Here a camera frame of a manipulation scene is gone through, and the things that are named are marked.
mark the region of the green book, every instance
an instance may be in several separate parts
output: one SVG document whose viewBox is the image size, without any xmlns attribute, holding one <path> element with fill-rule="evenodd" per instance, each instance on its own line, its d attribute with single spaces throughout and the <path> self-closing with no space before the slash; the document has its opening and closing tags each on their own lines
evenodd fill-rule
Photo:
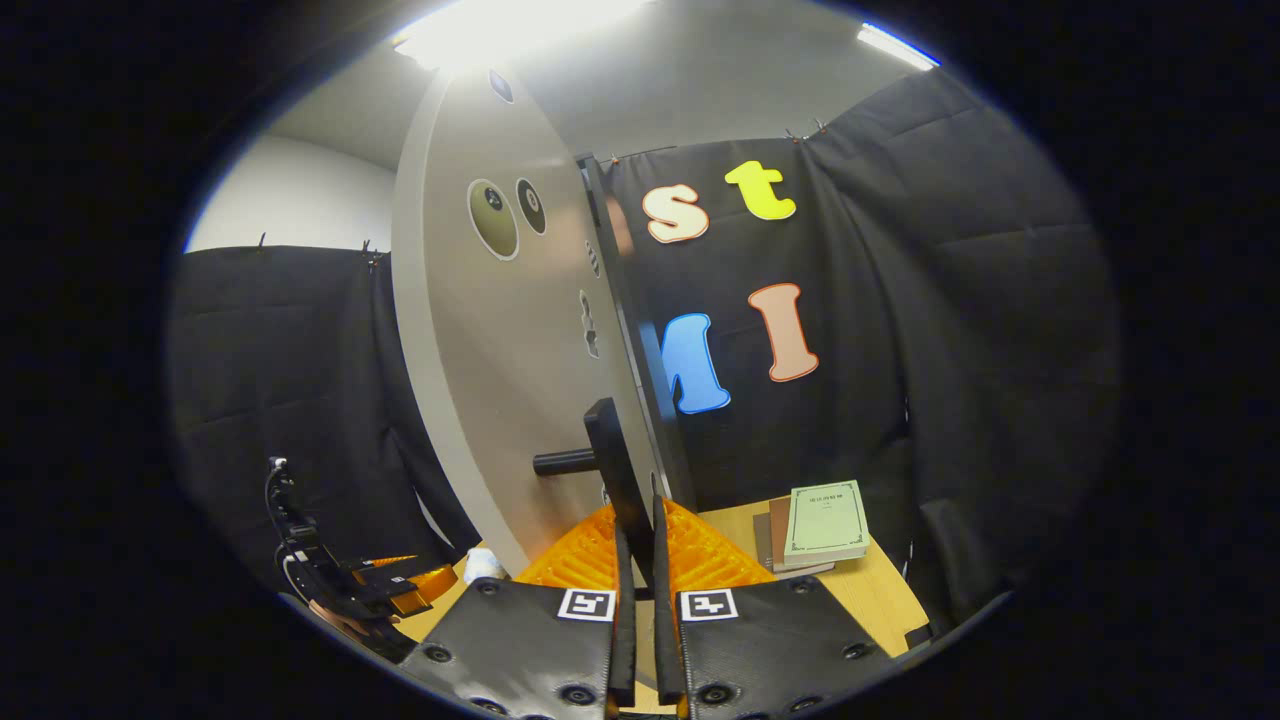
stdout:
<svg viewBox="0 0 1280 720">
<path fill-rule="evenodd" d="M 858 480 L 791 489 L 783 550 L 787 565 L 861 557 L 870 544 Z"/>
</svg>

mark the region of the white wall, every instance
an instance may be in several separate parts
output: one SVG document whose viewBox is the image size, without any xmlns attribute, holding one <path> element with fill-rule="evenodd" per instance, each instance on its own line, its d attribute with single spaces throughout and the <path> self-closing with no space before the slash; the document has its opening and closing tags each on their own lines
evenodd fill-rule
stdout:
<svg viewBox="0 0 1280 720">
<path fill-rule="evenodd" d="M 396 174 L 319 145 L 264 135 L 223 178 L 191 233 L 187 252 L 303 245 L 387 252 Z"/>
</svg>

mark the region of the orange textured pad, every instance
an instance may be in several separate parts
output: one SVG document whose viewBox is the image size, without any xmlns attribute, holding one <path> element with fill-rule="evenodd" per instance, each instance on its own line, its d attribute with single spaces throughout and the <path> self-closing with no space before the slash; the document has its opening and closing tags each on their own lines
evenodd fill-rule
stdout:
<svg viewBox="0 0 1280 720">
<path fill-rule="evenodd" d="M 676 593 L 772 583 L 773 574 L 719 530 L 666 497 L 671 602 Z"/>
<path fill-rule="evenodd" d="M 556 541 L 517 578 L 549 588 L 618 589 L 618 548 L 613 542 L 613 506 L 586 516 Z"/>
</svg>

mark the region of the stack of books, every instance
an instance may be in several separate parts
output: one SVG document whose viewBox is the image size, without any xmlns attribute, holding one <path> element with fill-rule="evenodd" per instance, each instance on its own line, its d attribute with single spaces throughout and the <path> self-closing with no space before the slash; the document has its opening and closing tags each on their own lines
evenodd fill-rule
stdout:
<svg viewBox="0 0 1280 720">
<path fill-rule="evenodd" d="M 756 557 L 780 580 L 863 557 L 872 542 L 858 480 L 792 488 L 753 521 Z"/>
</svg>

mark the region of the book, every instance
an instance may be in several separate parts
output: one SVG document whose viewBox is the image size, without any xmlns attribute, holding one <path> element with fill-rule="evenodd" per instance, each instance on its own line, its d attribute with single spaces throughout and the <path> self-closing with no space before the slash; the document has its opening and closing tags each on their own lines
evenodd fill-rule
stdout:
<svg viewBox="0 0 1280 720">
<path fill-rule="evenodd" d="M 872 536 L 858 480 L 792 488 L 790 501 L 781 553 L 788 568 L 867 555 Z M 777 548 L 773 557 L 777 565 Z"/>
<path fill-rule="evenodd" d="M 790 578 L 797 578 L 800 575 L 815 575 L 818 573 L 824 573 L 836 566 L 835 562 L 822 562 L 818 565 L 808 565 L 801 568 L 795 568 L 791 570 L 778 570 L 773 566 L 773 533 L 771 528 L 771 512 L 760 512 L 751 518 L 751 524 L 755 529 L 755 557 L 760 561 L 760 565 L 773 573 L 773 577 L 780 580 L 786 580 Z"/>
</svg>

